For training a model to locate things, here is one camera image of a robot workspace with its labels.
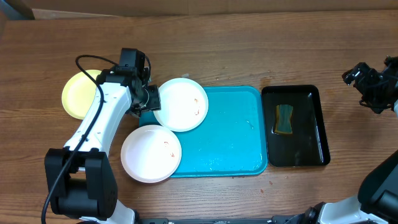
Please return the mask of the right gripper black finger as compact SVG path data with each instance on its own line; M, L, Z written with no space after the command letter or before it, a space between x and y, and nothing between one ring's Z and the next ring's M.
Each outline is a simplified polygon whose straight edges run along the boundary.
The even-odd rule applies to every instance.
M365 62L360 62L355 65L354 68L342 74L342 79L347 85L350 85L353 81L361 78L365 73L368 73L369 71L369 65Z
M367 108L372 108L373 94L372 93L363 94L361 100L359 101L359 104Z

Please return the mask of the white plate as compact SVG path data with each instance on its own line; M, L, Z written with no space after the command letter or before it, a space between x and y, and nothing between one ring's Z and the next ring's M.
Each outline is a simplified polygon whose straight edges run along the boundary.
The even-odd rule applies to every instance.
M189 78L174 78L159 88L160 110L154 112L159 124L175 132L190 131L205 119L209 101L204 88Z

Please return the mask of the yellow plate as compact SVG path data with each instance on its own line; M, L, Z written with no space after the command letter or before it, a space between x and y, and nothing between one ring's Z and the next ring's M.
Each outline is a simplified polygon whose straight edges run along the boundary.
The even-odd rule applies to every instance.
M84 119L96 94L96 85L83 73L72 76L62 91L64 110L76 119Z

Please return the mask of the green yellow sponge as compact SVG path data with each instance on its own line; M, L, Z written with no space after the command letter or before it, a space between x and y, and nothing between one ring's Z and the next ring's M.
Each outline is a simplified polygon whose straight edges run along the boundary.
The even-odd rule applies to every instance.
M274 133L292 134L292 115L294 107L291 105L277 105L275 107Z

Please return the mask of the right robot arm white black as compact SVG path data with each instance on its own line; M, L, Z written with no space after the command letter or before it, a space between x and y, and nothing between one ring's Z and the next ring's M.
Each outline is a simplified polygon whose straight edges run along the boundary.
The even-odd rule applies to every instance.
M379 72L364 62L342 74L362 97L359 104L380 114L397 112L397 57L387 56ZM283 224L344 224L397 223L397 153L370 172L358 194L335 203L321 202L304 213L290 218L272 217L270 223Z

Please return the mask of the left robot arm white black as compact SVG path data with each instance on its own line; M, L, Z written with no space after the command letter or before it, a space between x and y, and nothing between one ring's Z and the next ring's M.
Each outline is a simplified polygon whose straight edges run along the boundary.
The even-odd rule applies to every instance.
M150 73L96 78L89 92L90 108L73 136L61 149L49 149L44 165L48 195L41 214L50 208L57 215L82 223L135 223L136 212L118 199L118 186L109 163L109 150L126 113L140 116L160 107L159 91L150 85Z

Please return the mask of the black water tray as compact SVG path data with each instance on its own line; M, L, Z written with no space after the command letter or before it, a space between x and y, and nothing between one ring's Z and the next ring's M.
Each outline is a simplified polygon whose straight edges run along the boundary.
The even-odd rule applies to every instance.
M275 167L326 166L331 161L318 88L267 86L261 91L269 162ZM291 105L292 134L274 133L275 107Z

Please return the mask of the teal plastic tray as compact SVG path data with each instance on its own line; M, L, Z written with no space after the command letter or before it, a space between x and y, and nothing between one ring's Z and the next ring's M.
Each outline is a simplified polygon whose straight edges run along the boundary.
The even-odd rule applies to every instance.
M195 129L177 132L182 158L173 177L258 175L267 166L261 96L252 86L204 89L208 112Z

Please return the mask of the pink plate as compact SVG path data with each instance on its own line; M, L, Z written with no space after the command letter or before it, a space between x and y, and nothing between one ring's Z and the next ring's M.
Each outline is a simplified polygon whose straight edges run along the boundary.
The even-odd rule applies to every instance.
M176 135L159 125L134 130L121 148L121 163L133 179L156 183L169 178L178 168L182 147Z

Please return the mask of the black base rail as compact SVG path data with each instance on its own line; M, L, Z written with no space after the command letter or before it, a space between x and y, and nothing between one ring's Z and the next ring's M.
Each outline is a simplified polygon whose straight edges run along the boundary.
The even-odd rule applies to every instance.
M137 224L302 224L304 214L276 215L272 218L181 219L141 218Z

